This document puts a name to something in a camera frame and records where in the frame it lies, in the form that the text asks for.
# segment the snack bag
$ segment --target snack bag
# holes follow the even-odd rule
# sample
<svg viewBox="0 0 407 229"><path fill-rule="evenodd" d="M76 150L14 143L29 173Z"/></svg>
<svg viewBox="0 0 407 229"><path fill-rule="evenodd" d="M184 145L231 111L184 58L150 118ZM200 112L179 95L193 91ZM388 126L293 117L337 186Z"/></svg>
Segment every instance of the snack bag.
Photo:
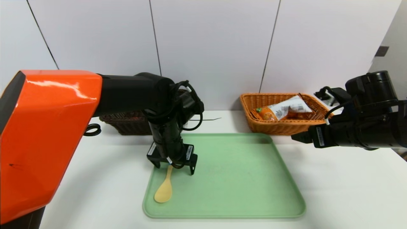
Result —
<svg viewBox="0 0 407 229"><path fill-rule="evenodd" d="M252 112L252 114L262 120L280 121L286 119L288 116L290 118L297 117L295 113L305 112L312 112L312 110L307 106L307 104L299 95L296 95L283 102L254 109L254 112Z"/></svg>

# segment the wicker basket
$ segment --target wicker basket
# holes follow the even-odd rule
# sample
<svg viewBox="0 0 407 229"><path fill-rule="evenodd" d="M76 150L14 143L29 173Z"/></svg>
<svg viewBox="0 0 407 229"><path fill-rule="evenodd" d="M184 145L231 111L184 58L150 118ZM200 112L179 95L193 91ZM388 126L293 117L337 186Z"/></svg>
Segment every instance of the wicker basket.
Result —
<svg viewBox="0 0 407 229"><path fill-rule="evenodd" d="M112 125L121 135L151 135L149 122L141 111L103 115L99 119Z"/></svg>
<svg viewBox="0 0 407 229"><path fill-rule="evenodd" d="M307 131L309 126L324 124L324 116L328 109L322 105L316 98L301 94L305 103L313 110L310 113L304 113L304 119L286 119L281 121L264 121L251 113L252 109L269 106L280 103L298 94L295 93L271 93L259 94L249 93L240 96L240 101L245 110L247 122L253 132L271 134L271 135L293 135L299 132Z"/></svg>

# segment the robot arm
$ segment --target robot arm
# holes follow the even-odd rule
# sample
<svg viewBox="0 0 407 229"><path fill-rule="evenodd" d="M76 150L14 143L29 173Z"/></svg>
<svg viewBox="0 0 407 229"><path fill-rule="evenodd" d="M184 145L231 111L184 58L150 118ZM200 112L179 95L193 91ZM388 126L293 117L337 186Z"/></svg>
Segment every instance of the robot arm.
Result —
<svg viewBox="0 0 407 229"><path fill-rule="evenodd" d="M181 86L189 92L179 95ZM188 81L150 73L18 72L0 99L2 227L50 202L92 117L133 110L148 117L159 160L185 165L182 126L204 111Z"/></svg>
<svg viewBox="0 0 407 229"><path fill-rule="evenodd" d="M315 95L323 97L325 87ZM407 100L398 100L387 71L368 73L346 82L346 90L330 93L341 105L326 116L326 124L292 135L293 140L314 143L316 148L355 146L367 150L407 148ZM341 114L329 114L343 107Z"/></svg>

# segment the plastic tray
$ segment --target plastic tray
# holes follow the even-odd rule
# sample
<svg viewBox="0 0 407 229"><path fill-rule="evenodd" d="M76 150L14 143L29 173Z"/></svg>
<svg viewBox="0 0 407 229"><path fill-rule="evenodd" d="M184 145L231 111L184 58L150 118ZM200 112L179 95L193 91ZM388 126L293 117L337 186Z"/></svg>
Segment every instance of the plastic tray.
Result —
<svg viewBox="0 0 407 229"><path fill-rule="evenodd" d="M265 134L184 134L195 145L195 174L173 169L172 198L154 201L167 164L153 169L143 210L151 218L295 218L305 202Z"/></svg>

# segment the white tabletop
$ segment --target white tabletop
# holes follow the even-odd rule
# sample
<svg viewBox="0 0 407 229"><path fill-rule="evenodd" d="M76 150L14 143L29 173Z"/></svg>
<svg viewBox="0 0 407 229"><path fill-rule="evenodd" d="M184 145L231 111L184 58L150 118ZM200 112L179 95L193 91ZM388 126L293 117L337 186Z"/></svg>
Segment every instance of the white tabletop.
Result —
<svg viewBox="0 0 407 229"><path fill-rule="evenodd" d="M218 117L204 121L193 133L250 132L242 111L204 113L205 119ZM407 163L395 152L315 149L286 136L272 139L305 199L307 210L302 217L151 219L144 214L142 202L153 169L146 158L152 137L121 136L98 118L91 123L101 124L102 133L82 138L45 208L41 229L407 228ZM188 127L196 124L189 121Z"/></svg>

